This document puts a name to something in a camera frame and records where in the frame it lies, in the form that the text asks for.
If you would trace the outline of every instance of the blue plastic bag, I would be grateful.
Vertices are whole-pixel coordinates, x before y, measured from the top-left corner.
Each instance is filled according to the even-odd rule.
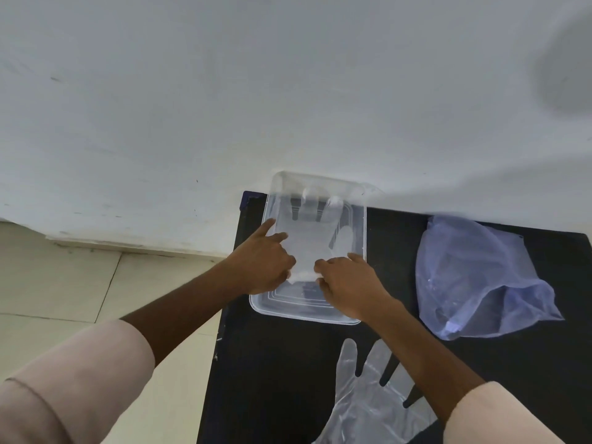
[[[433,216],[416,262],[419,316],[443,340],[490,338],[563,320],[521,236],[454,216]]]

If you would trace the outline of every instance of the black tabletop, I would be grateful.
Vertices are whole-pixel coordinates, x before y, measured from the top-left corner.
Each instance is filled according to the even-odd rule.
[[[235,246],[261,224],[264,207],[265,197],[243,202]],[[416,317],[415,259],[427,219],[368,209],[368,263]],[[543,321],[498,338],[443,343],[485,380],[504,385],[566,443],[592,442],[590,242],[583,234],[487,225],[524,237],[566,321]],[[311,443],[333,408],[335,366],[345,338],[358,345],[359,373],[378,339],[365,324],[268,316],[256,313],[247,296],[236,299],[220,322],[198,443]],[[393,357],[385,377],[396,364]],[[442,442],[440,423],[412,442]]]

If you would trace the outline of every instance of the beige sleeve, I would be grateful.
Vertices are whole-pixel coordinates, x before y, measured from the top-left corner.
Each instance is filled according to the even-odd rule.
[[[445,444],[562,442],[497,382],[481,385],[464,396],[444,430]]]
[[[153,371],[150,345],[133,326],[87,328],[0,385],[0,442],[100,443]]]

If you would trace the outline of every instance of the plastic container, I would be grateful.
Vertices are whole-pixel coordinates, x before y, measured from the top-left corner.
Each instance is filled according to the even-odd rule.
[[[276,218],[268,235],[296,258],[290,278],[275,291],[250,296],[259,313],[333,324],[358,324],[324,298],[313,267],[318,259],[355,252],[366,258],[365,187],[359,183],[281,171],[271,184],[263,221]]]

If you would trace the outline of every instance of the beige tiled floor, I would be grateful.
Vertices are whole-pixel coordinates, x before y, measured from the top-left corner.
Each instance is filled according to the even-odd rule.
[[[95,320],[116,319],[212,265],[206,257],[64,248],[0,223],[0,378]],[[219,320],[156,368],[105,442],[195,443]]]

